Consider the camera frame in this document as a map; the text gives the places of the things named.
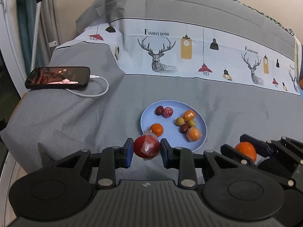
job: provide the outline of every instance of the orange fruit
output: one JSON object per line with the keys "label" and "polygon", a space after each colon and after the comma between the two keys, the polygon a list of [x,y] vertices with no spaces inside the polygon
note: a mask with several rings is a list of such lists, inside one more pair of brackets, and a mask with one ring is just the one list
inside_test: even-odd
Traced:
{"label": "orange fruit", "polygon": [[240,142],[234,149],[251,158],[253,162],[256,162],[257,152],[250,142]]}
{"label": "orange fruit", "polygon": [[152,124],[149,130],[151,130],[157,137],[161,136],[164,131],[163,126],[158,123]]}
{"label": "orange fruit", "polygon": [[201,133],[197,127],[192,127],[187,131],[186,136],[188,140],[193,142],[193,141],[197,141],[201,137]]}
{"label": "orange fruit", "polygon": [[183,119],[185,122],[188,122],[190,120],[193,120],[196,117],[196,115],[194,114],[193,110],[187,110],[184,114],[183,114]]}

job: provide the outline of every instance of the plate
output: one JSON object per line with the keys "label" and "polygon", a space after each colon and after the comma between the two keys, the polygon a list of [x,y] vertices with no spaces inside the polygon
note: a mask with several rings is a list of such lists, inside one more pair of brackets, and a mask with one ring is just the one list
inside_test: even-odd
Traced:
{"label": "plate", "polygon": [[[155,110],[158,106],[163,106],[164,108],[171,107],[174,110],[172,116],[166,118],[163,115],[156,115]],[[190,142],[187,139],[186,134],[180,132],[180,126],[175,124],[176,118],[182,117],[187,110],[193,110],[195,112],[196,117],[194,120],[196,122],[196,127],[202,134],[199,140],[195,142]],[[142,132],[144,130],[149,130],[150,126],[154,123],[159,123],[164,128],[163,134],[158,137],[159,141],[162,138],[166,138],[172,148],[183,147],[194,152],[203,145],[207,137],[207,127],[204,119],[195,109],[182,102],[166,100],[149,105],[141,115],[140,125]]]}

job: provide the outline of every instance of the smartphone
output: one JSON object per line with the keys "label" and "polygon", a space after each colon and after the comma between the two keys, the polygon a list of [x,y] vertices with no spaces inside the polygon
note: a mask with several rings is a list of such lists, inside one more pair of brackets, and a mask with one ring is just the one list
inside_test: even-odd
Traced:
{"label": "smartphone", "polygon": [[27,77],[28,89],[81,89],[88,85],[87,66],[54,66],[35,68]]}

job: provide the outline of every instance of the white charging cable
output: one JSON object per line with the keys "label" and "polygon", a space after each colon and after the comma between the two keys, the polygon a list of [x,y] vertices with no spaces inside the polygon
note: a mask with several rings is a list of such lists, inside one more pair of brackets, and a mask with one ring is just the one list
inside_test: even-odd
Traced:
{"label": "white charging cable", "polygon": [[84,95],[84,94],[80,94],[78,92],[74,92],[74,91],[72,91],[70,89],[66,89],[66,90],[68,92],[70,92],[70,93],[73,93],[73,94],[79,96],[79,97],[99,97],[99,96],[104,95],[109,90],[109,83],[107,82],[107,80],[105,78],[100,77],[100,76],[95,76],[95,75],[90,75],[89,78],[90,79],[94,79],[94,78],[101,78],[101,79],[103,79],[106,82],[106,85],[107,85],[106,90],[104,92],[100,93],[100,94],[97,94],[97,95]]}

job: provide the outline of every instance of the green fruit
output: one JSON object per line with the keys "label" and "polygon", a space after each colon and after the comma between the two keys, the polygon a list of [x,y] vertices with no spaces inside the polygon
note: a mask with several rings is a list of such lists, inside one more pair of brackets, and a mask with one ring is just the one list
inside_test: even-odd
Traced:
{"label": "green fruit", "polygon": [[187,123],[188,123],[188,125],[189,125],[190,128],[196,126],[196,122],[193,121],[193,120],[189,120]]}
{"label": "green fruit", "polygon": [[183,118],[181,118],[181,117],[179,117],[179,118],[177,118],[176,119],[176,125],[177,126],[182,126],[182,125],[184,125],[184,119]]}

